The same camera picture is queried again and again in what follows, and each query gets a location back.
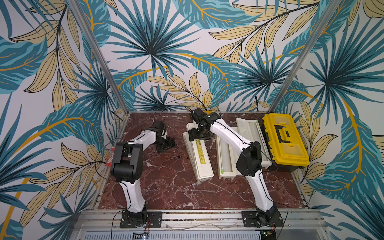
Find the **white dispenser box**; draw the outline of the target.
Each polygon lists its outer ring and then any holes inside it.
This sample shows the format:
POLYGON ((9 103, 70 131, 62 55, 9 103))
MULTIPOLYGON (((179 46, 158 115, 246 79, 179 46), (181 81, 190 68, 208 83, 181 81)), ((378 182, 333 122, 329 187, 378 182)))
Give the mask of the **white dispenser box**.
POLYGON ((196 126, 195 122, 188 123, 186 125, 187 132, 183 133, 183 138, 193 166, 196 181, 198 184, 201 184, 205 181, 212 180, 214 173, 205 142, 203 140, 193 140, 191 142, 189 139, 188 131, 194 129, 196 126))
POLYGON ((247 156, 249 154, 244 154, 244 150, 247 149, 251 142, 246 138, 242 137, 239 133, 233 131, 231 128, 227 128, 223 132, 222 137, 226 140, 226 143, 233 148, 234 152, 239 156, 236 163, 239 173, 243 176, 249 175, 247 156))

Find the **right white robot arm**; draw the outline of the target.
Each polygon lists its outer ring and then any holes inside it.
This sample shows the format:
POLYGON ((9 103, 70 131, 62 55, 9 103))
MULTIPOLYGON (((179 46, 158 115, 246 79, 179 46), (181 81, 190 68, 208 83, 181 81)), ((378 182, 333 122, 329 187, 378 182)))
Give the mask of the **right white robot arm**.
POLYGON ((235 132, 217 113, 205 113, 197 108, 190 111, 190 116, 197 124, 188 131, 189 140, 208 140, 213 135, 227 143, 239 156, 236 162, 237 170, 246 177, 253 192, 256 207, 259 211, 268 213, 276 209, 266 187, 262 171, 261 144, 250 141, 235 132))

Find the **dispenser tray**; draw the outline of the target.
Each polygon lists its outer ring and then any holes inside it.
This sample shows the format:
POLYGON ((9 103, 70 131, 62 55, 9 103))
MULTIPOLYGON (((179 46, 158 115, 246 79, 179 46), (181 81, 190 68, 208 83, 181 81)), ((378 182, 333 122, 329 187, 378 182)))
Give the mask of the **dispenser tray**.
POLYGON ((237 176, 237 172, 232 162, 230 146, 219 136, 216 136, 216 144, 219 179, 233 180, 237 176))

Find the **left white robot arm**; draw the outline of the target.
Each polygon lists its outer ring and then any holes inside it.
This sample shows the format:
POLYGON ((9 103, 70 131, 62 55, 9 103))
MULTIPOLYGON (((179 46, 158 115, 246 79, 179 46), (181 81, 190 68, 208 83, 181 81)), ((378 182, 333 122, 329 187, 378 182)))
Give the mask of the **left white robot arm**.
POLYGON ((175 139, 168 136, 165 123, 154 121, 150 128, 135 138, 118 142, 115 146, 111 175, 122 187, 127 210, 131 213, 140 213, 145 208, 140 177, 144 168, 144 150, 151 145, 156 146, 159 154, 177 146, 175 139))

